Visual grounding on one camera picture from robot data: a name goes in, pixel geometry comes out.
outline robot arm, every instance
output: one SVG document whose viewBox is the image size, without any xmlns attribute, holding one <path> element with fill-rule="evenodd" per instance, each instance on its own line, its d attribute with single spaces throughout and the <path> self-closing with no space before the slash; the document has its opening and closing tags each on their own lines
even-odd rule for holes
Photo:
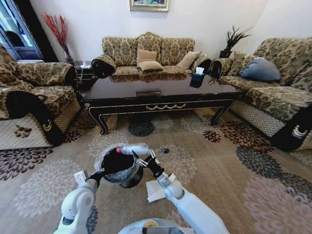
<svg viewBox="0 0 312 234">
<path fill-rule="evenodd" d="M 179 210 L 180 215 L 188 222 L 197 234 L 228 234 L 222 219 L 203 203 L 197 196 L 188 192 L 176 179 L 174 174 L 167 175 L 152 150 L 145 159 L 147 167 L 154 173 L 164 189 L 166 198 Z"/>
<path fill-rule="evenodd" d="M 86 228 L 96 199 L 98 183 L 94 179 L 77 180 L 78 188 L 71 191 L 62 203 L 62 217 L 54 234 L 88 234 Z"/>
</svg>

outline side table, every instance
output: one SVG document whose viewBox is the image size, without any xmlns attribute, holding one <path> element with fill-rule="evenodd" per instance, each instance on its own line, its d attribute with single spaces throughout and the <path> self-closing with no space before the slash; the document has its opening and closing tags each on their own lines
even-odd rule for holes
<svg viewBox="0 0 312 234">
<path fill-rule="evenodd" d="M 83 65 L 83 61 L 74 61 L 74 66 L 76 70 L 75 82 L 77 84 L 77 90 L 82 95 L 88 92 L 92 85 L 94 85 L 94 83 L 98 79 L 93 73 L 91 61 L 85 62 L 90 67 L 82 68 L 81 65 Z"/>
</svg>

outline framed painting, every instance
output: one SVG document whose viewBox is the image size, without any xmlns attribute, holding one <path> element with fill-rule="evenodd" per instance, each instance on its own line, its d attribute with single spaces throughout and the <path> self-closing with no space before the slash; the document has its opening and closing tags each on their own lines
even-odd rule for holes
<svg viewBox="0 0 312 234">
<path fill-rule="evenodd" d="M 130 0 L 130 11 L 168 11 L 169 0 Z"/>
</svg>

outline floor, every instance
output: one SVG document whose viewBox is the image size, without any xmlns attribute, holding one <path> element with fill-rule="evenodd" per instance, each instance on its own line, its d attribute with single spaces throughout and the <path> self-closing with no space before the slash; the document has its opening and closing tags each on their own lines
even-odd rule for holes
<svg viewBox="0 0 312 234">
<path fill-rule="evenodd" d="M 214 210 L 230 233 L 312 233 L 312 151 L 280 151 L 231 113 L 212 127 L 212 115 L 211 110 L 121 115 L 117 129 L 101 136 L 84 110 L 58 147 L 0 151 L 1 233 L 52 233 L 63 199 L 77 186 L 73 173 L 92 173 L 96 156 L 112 144 L 137 142 L 147 143 L 166 172 Z M 131 189 L 103 181 L 89 233 L 116 234 L 150 217 L 188 226 L 166 199 L 148 203 L 150 180 L 145 170 Z"/>
</svg>

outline red decorative branches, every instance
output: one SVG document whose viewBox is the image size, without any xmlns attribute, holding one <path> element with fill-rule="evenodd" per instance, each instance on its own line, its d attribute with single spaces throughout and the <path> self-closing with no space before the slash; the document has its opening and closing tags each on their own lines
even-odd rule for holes
<svg viewBox="0 0 312 234">
<path fill-rule="evenodd" d="M 67 41 L 67 31 L 68 31 L 68 23 L 65 18 L 60 16 L 52 16 L 44 13 L 43 19 L 48 27 L 51 29 L 52 33 L 57 38 L 60 46 L 62 48 L 66 47 Z"/>
</svg>

